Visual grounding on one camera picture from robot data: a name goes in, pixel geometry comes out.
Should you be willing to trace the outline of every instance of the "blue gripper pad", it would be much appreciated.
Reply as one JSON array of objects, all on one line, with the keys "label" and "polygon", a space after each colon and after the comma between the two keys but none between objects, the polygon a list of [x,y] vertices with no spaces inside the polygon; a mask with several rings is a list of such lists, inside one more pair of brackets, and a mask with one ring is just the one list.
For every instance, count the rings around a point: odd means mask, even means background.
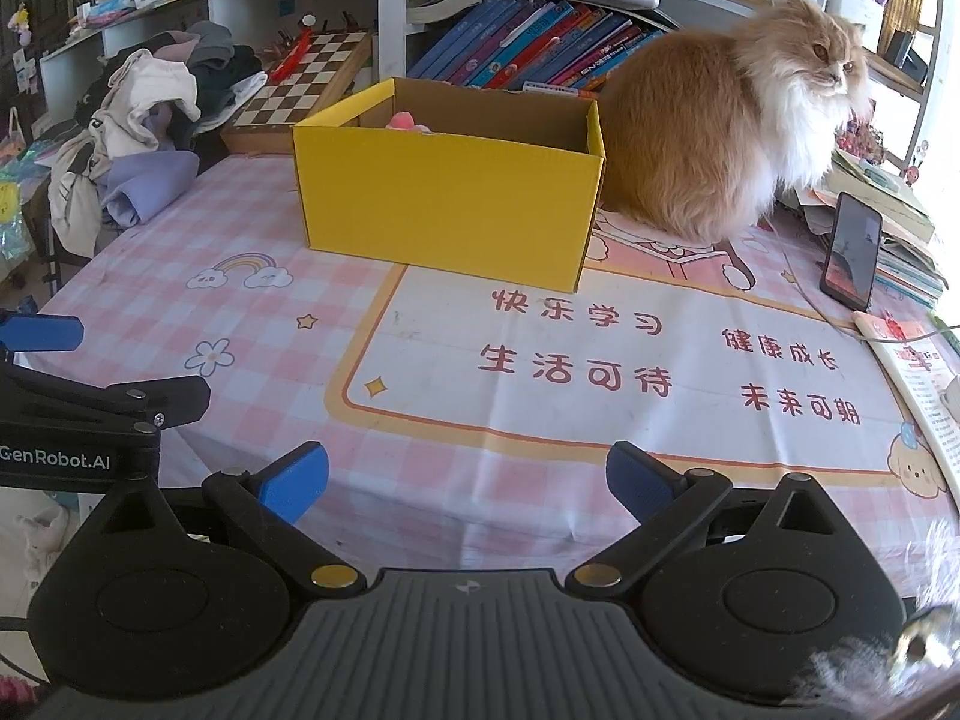
[{"label": "blue gripper pad", "polygon": [[607,454],[607,488],[642,525],[685,489],[683,476],[627,442]]},{"label": "blue gripper pad", "polygon": [[266,478],[260,477],[256,498],[293,525],[326,490],[330,460],[318,442],[306,442],[268,466],[266,472]]},{"label": "blue gripper pad", "polygon": [[11,352],[72,352],[83,341],[76,317],[0,311],[0,346]]}]

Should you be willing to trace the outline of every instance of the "pink gingham tablecloth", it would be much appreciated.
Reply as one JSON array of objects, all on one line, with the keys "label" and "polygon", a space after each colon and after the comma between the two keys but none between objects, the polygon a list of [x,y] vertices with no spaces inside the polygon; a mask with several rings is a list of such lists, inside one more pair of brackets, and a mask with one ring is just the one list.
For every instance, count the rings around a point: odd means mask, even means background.
[{"label": "pink gingham tablecloth", "polygon": [[[778,228],[798,278],[816,292],[818,256],[808,234],[789,218]],[[601,259],[590,266],[615,271],[610,252],[619,233],[605,234],[603,253],[592,253]],[[755,295],[806,307],[769,231],[752,230],[723,256],[733,265],[723,271],[731,283],[752,278]],[[205,417],[163,434],[162,485],[195,485],[227,466],[260,469],[301,442],[323,442],[330,484],[299,526],[368,571],[565,571],[635,527],[595,460],[537,460],[328,413],[326,389],[392,272],[389,263],[305,247],[291,159],[230,157],[51,300],[45,313],[79,317],[85,340],[73,353],[31,354],[27,364],[97,386],[206,375],[213,396]],[[879,293],[877,305],[922,316],[894,295]],[[928,500],[889,485],[830,485],[829,492],[904,592],[915,589],[911,560],[930,524],[947,519],[956,528],[948,494]]]}]

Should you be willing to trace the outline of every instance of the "rainbow cartoon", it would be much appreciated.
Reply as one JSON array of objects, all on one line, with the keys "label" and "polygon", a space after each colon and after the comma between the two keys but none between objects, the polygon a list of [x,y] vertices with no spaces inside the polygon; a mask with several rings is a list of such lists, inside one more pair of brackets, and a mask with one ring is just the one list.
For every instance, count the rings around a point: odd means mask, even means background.
[{"label": "rainbow cartoon", "polygon": [[268,254],[248,251],[243,254],[234,254],[232,257],[227,257],[226,260],[219,261],[211,270],[225,274],[227,271],[232,271],[234,268],[243,268],[243,266],[253,268],[253,272],[256,274],[264,268],[276,268],[277,260]]},{"label": "rainbow cartoon", "polygon": [[234,254],[219,261],[213,268],[206,268],[191,278],[186,286],[189,290],[216,289],[227,283],[227,272],[237,268],[249,268],[251,273],[244,279],[243,286],[255,290],[260,287],[287,287],[294,277],[285,268],[277,266],[277,260],[268,254],[246,251]]}]

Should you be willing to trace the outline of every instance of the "yellow cardboard box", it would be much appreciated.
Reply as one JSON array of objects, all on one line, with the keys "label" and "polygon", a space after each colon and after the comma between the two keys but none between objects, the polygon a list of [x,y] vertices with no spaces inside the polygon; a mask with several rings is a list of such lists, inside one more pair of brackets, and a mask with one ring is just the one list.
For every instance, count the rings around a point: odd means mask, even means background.
[{"label": "yellow cardboard box", "polygon": [[[433,134],[384,129],[400,111]],[[576,292],[604,167],[593,100],[391,79],[293,135],[310,248]]]}]

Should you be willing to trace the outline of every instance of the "star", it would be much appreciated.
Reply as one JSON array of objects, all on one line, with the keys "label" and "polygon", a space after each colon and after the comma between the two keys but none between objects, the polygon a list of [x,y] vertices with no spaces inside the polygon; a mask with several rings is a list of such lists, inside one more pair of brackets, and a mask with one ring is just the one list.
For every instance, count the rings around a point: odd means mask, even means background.
[{"label": "star", "polygon": [[387,391],[387,385],[383,383],[383,379],[381,379],[379,376],[377,376],[376,379],[373,379],[373,381],[367,382],[367,384],[364,384],[364,386],[366,386],[371,397],[376,397],[381,392]]}]

